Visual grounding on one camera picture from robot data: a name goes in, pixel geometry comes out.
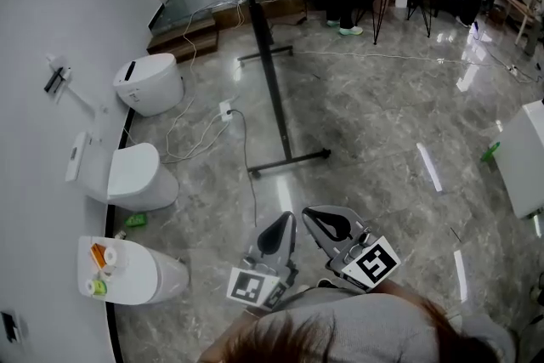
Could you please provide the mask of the white toilet with black strip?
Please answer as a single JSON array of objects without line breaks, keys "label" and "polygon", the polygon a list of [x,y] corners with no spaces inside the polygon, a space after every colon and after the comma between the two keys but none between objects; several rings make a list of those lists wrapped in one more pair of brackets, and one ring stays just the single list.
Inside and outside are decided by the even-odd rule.
[{"label": "white toilet with black strip", "polygon": [[118,97],[141,116],[169,111],[184,97],[184,84],[176,58],[170,53],[152,54],[126,63],[116,74]]}]

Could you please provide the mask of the person's right forearm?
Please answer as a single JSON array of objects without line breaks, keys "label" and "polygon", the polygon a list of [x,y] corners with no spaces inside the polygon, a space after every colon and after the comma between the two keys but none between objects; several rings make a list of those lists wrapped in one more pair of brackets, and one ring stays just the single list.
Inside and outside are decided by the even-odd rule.
[{"label": "person's right forearm", "polygon": [[427,299],[414,292],[408,287],[401,286],[389,279],[383,280],[370,290],[370,293],[381,293],[404,299],[416,306],[423,307]]}]

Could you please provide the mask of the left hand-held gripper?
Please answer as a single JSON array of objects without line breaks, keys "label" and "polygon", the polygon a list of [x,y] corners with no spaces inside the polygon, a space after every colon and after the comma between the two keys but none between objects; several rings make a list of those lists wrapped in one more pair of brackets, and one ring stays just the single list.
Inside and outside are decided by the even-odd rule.
[{"label": "left hand-held gripper", "polygon": [[[250,235],[246,253],[263,264],[254,264],[251,269],[233,267],[226,298],[256,309],[274,309],[298,274],[296,265],[289,261],[295,236],[296,218],[292,212],[259,224]],[[267,264],[281,267],[273,269]]]}]

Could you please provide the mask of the orange box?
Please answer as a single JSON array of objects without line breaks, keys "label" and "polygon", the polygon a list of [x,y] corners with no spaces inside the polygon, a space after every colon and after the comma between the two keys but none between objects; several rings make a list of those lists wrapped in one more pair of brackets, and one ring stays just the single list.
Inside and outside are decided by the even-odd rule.
[{"label": "orange box", "polygon": [[90,247],[91,256],[99,270],[102,270],[107,266],[107,263],[105,261],[105,250],[106,247],[98,243],[94,243]]}]

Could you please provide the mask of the white toilet with tank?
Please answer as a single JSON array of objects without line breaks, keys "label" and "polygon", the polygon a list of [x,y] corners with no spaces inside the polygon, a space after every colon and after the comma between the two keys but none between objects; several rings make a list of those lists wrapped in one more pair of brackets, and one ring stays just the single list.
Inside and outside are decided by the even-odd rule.
[{"label": "white toilet with tank", "polygon": [[179,193],[178,180],[154,145],[109,152],[87,132],[79,133],[71,147],[65,181],[96,201],[134,212],[168,207]]}]

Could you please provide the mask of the wooden steps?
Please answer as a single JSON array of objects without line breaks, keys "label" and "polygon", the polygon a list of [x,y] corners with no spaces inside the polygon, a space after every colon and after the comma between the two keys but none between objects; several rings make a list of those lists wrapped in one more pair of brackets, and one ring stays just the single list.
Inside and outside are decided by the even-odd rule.
[{"label": "wooden steps", "polygon": [[148,54],[169,53],[178,63],[215,53],[218,49],[218,28],[213,18],[192,20],[170,31],[153,36]]}]

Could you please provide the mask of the black and white wall fixture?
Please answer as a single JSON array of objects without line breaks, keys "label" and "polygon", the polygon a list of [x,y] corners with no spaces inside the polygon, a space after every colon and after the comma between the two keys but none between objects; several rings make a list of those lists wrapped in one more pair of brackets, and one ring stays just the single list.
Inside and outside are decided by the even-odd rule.
[{"label": "black and white wall fixture", "polygon": [[46,56],[51,75],[43,91],[57,105],[64,95],[71,96],[92,117],[96,117],[99,104],[83,85],[76,80],[71,64],[64,55]]}]

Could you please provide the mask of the person's grey sweater torso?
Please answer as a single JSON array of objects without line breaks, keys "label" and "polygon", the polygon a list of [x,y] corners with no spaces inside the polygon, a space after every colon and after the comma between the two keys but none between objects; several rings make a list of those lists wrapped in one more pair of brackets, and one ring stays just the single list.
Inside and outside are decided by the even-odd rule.
[{"label": "person's grey sweater torso", "polygon": [[305,286],[230,341],[221,363],[518,363],[518,354],[488,315]]}]

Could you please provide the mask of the black wall socket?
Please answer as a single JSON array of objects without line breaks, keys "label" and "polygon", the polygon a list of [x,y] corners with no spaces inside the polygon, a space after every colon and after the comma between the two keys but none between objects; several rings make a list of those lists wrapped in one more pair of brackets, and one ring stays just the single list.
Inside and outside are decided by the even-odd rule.
[{"label": "black wall socket", "polygon": [[17,324],[16,316],[9,312],[0,311],[0,318],[2,319],[8,342],[21,343],[20,329]]}]

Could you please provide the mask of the green bottle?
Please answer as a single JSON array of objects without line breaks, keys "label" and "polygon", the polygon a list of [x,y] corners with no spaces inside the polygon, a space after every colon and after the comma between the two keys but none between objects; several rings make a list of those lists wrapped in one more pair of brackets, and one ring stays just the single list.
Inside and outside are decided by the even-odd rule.
[{"label": "green bottle", "polygon": [[493,157],[496,150],[500,147],[500,144],[500,142],[495,142],[494,144],[492,144],[480,157],[480,161],[488,162]]}]

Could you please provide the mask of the white bathtub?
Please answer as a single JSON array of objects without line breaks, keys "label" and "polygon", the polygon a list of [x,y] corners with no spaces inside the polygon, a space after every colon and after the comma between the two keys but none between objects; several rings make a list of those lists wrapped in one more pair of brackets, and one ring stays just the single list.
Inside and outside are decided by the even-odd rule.
[{"label": "white bathtub", "polygon": [[493,153],[513,213],[544,210],[544,100],[523,105],[498,133]]}]

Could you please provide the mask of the white tankless toilet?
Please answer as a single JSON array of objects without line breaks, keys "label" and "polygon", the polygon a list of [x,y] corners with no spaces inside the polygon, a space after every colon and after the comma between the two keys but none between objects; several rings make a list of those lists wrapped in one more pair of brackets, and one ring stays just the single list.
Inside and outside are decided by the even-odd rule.
[{"label": "white tankless toilet", "polygon": [[[118,253],[115,274],[104,281],[90,247],[98,243]],[[100,279],[107,286],[104,296],[90,296],[85,282]],[[82,236],[77,246],[77,284],[82,295],[107,303],[141,305],[159,303],[180,295],[189,285],[190,274],[184,263],[133,241],[99,236]]]}]

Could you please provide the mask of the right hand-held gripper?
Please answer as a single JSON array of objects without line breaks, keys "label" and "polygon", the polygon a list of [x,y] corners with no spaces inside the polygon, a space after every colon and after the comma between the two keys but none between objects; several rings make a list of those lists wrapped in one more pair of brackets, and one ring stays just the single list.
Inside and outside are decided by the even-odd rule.
[{"label": "right hand-held gripper", "polygon": [[326,267],[336,277],[365,292],[381,284],[401,265],[388,240],[364,227],[362,218],[348,207],[306,207],[302,219],[330,258]]}]

